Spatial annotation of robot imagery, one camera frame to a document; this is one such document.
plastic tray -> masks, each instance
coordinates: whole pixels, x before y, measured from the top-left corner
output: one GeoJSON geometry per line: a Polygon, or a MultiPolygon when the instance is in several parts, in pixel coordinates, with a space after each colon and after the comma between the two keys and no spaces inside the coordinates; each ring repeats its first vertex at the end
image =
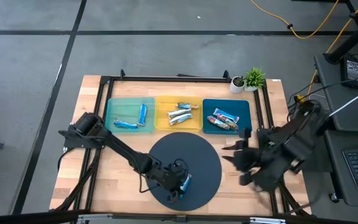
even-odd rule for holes
{"type": "Polygon", "coordinates": [[[195,96],[158,96],[155,100],[154,125],[163,131],[200,131],[203,127],[203,99],[195,96]],[[168,112],[179,110],[178,102],[193,103],[198,105],[197,110],[192,110],[193,118],[180,124],[169,125],[168,112]]]}
{"type": "Polygon", "coordinates": [[[223,110],[231,115],[239,116],[240,119],[237,122],[239,130],[244,128],[252,130],[248,101],[205,99],[203,100],[203,132],[205,134],[238,134],[237,131],[221,129],[207,120],[208,116],[213,116],[216,108],[219,108],[220,110],[223,110]]]}
{"type": "Polygon", "coordinates": [[[106,128],[112,133],[151,133],[154,131],[154,98],[111,98],[108,101],[106,113],[106,128]],[[130,124],[137,124],[140,115],[140,106],[147,107],[145,126],[137,129],[117,128],[115,120],[125,121],[130,124]]]}

wood plank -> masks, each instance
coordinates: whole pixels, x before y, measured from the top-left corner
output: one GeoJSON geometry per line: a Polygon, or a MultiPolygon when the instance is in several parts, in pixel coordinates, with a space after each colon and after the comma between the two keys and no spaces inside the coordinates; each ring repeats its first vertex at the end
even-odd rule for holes
{"type": "MultiPolygon", "coordinates": [[[[78,96],[73,121],[76,121],[84,111],[92,112],[99,87],[100,76],[84,76],[80,94],[78,96]]],[[[281,83],[271,85],[268,82],[269,97],[272,110],[278,111],[273,116],[275,124],[285,120],[287,112],[280,107],[280,99],[284,99],[281,83]]],[[[123,82],[115,81],[112,97],[155,97],[160,95],[200,96],[202,98],[247,100],[250,104],[252,129],[258,127],[254,94],[243,92],[234,95],[229,91],[228,83],[182,83],[182,82],[123,82]]],[[[260,92],[262,111],[264,111],[263,94],[260,92]]],[[[117,134],[116,136],[137,151],[149,152],[151,147],[162,137],[170,134],[167,131],[155,130],[152,134],[117,134]]],[[[195,133],[205,138],[215,148],[218,155],[230,156],[232,151],[221,150],[222,147],[233,145],[238,136],[209,135],[202,132],[195,133]]],[[[255,131],[252,133],[249,145],[258,147],[255,131]]],[[[65,194],[73,189],[78,180],[83,158],[83,149],[75,149],[62,160],[62,168],[58,173],[55,192],[52,196],[50,208],[59,206],[65,194]]],[[[228,161],[221,159],[223,168],[222,181],[215,197],[205,206],[185,212],[193,215],[270,215],[269,196],[266,193],[256,194],[249,186],[238,184],[239,172],[228,161]]],[[[305,201],[305,192],[297,190],[303,186],[303,179],[299,177],[287,181],[294,197],[305,201]]],[[[84,205],[85,188],[81,208],[84,205]]],[[[101,161],[96,179],[92,210],[94,212],[126,212],[126,213],[178,213],[159,204],[150,192],[139,193],[139,176],[133,172],[127,161],[113,150],[102,150],[101,161]]]]}

gray concrete floor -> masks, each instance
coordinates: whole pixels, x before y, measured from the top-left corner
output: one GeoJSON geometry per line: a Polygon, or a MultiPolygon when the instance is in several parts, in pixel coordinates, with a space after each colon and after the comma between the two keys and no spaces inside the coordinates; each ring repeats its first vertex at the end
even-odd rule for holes
{"type": "MultiPolygon", "coordinates": [[[[314,30],[332,6],[290,0],[256,1],[294,23],[296,30],[314,30]]],[[[80,2],[0,0],[0,29],[71,30],[80,2]]],[[[348,14],[346,6],[339,5],[323,30],[340,30],[348,14]]],[[[244,0],[88,0],[80,30],[286,30],[286,26],[244,0]]],[[[224,70],[229,70],[231,75],[242,75],[250,67],[258,66],[266,71],[267,78],[281,78],[289,97],[308,84],[314,72],[313,56],[325,52],[333,39],[322,36],[309,40],[293,36],[77,36],[24,212],[48,210],[63,145],[57,131],[66,129],[71,120],[83,75],[113,75],[123,68],[127,75],[185,73],[220,77],[224,70]]],[[[0,215],[8,213],[67,42],[67,35],[0,35],[0,141],[6,144],[0,150],[0,215]]],[[[358,53],[358,46],[352,51],[358,53]]],[[[312,172],[305,172],[304,176],[310,199],[319,189],[320,176],[324,177],[324,195],[312,206],[315,215],[358,221],[358,208],[342,202],[333,204],[325,197],[332,191],[329,176],[312,172]]]]}

small plant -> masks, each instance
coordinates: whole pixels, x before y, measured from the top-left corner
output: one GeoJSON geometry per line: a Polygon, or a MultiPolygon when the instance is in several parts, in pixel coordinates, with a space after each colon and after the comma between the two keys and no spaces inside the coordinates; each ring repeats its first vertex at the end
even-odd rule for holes
{"type": "Polygon", "coordinates": [[[261,68],[253,67],[251,70],[246,72],[246,78],[244,79],[247,86],[260,88],[264,85],[265,73],[261,68]]]}
{"type": "Polygon", "coordinates": [[[233,83],[237,87],[242,87],[244,85],[244,81],[245,81],[244,77],[233,78],[233,83]]]}

yellow tray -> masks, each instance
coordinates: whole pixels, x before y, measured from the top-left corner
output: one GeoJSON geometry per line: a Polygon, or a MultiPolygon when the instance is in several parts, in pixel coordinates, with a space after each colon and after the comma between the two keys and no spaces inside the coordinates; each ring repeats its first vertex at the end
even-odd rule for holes
{"type": "Polygon", "coordinates": [[[203,99],[195,96],[156,97],[154,126],[162,131],[200,131],[203,127],[203,99]],[[177,108],[178,102],[198,105],[198,109],[191,111],[193,118],[170,126],[168,112],[179,110],[179,108],[177,108]]]}

